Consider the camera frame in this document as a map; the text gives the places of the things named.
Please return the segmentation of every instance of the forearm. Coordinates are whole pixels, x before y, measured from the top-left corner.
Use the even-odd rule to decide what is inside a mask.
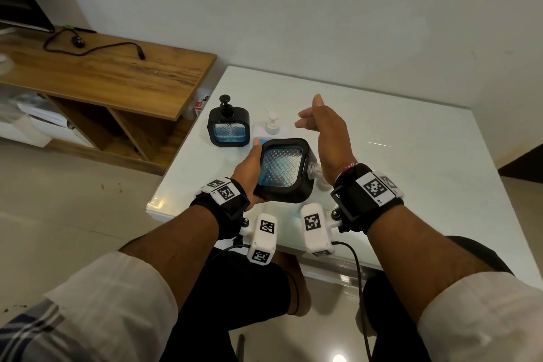
[[[404,206],[370,227],[368,239],[411,318],[418,322],[430,302],[453,283],[492,269],[440,234]]]
[[[218,234],[217,221],[211,212],[192,206],[119,251],[155,268],[171,288],[181,309]]]

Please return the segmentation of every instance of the shirt sleeve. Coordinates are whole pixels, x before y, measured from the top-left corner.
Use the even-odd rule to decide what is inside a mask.
[[[418,330],[432,362],[543,360],[543,291],[509,273],[476,273],[439,294]]]
[[[0,360],[158,361],[177,321],[151,265],[108,253],[0,329]]]

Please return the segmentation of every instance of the black soap dispenser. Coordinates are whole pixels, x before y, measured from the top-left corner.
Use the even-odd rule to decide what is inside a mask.
[[[221,105],[209,113],[207,131],[211,143],[219,147],[241,147],[249,143],[249,112],[230,105],[230,97],[221,95]]]

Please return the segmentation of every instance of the black pants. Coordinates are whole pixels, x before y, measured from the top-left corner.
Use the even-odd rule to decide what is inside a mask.
[[[220,251],[213,248],[210,258]],[[161,361],[237,361],[228,331],[284,315],[289,306],[281,267],[225,252],[202,269]]]
[[[462,236],[448,238],[494,270],[512,273],[492,249]],[[384,272],[366,282],[364,305],[370,324],[377,332],[372,355],[374,362],[399,361],[406,357],[412,361],[430,362],[417,326],[407,314]]]

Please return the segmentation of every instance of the hand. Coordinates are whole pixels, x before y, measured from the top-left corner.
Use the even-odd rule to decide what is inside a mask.
[[[319,158],[324,179],[334,185],[343,168],[356,163],[352,154],[351,139],[345,121],[324,105],[320,95],[313,98],[313,106],[300,113],[301,117],[294,125],[319,134]]]
[[[234,169],[234,174],[232,174],[232,179],[237,180],[242,186],[243,190],[247,194],[251,205],[246,210],[251,209],[256,203],[266,202],[265,199],[262,199],[260,196],[256,196],[253,192],[255,191],[256,184],[258,182],[258,177],[260,176],[260,155],[262,153],[262,145],[260,140],[255,139],[253,143],[253,148],[238,166]]]

